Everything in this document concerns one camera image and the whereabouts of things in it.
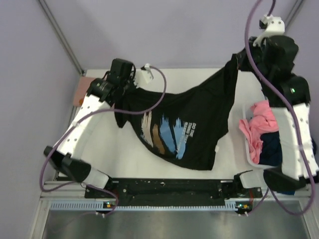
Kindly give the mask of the black t shirt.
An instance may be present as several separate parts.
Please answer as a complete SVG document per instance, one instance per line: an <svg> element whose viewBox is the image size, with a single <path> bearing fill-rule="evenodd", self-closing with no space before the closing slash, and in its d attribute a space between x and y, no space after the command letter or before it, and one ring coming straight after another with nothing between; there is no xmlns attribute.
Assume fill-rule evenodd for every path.
<svg viewBox="0 0 319 239"><path fill-rule="evenodd" d="M153 154L179 167L209 171L215 148L228 132L235 100L238 61L235 55L217 73L183 93L166 93L142 115L115 113L119 128L130 123L136 136Z"/></svg>

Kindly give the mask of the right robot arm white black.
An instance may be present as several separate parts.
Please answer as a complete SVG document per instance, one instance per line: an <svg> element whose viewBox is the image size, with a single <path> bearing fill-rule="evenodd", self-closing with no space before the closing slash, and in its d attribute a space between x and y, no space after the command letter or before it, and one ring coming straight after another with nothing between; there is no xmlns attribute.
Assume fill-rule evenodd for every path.
<svg viewBox="0 0 319 239"><path fill-rule="evenodd" d="M253 73L268 99L279 126L282 163L265 169L263 178L272 191L295 191L319 182L309 126L310 90L305 78L292 72L299 47L284 35L245 40L237 53L239 70Z"/></svg>

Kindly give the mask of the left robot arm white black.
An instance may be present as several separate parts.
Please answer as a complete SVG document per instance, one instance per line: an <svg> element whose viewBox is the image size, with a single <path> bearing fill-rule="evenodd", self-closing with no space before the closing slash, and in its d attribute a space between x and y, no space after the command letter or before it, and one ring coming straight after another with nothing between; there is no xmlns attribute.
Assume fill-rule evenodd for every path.
<svg viewBox="0 0 319 239"><path fill-rule="evenodd" d="M126 90L134 89L135 65L127 60L116 58L111 69L103 78L94 79L85 94L82 106L68 131L53 146L48 146L44 154L49 157L51 166L65 174L72 181L96 187L101 197L109 197L113 185L108 182L109 176L84 161L82 153L100 121L101 110L110 109Z"/></svg>

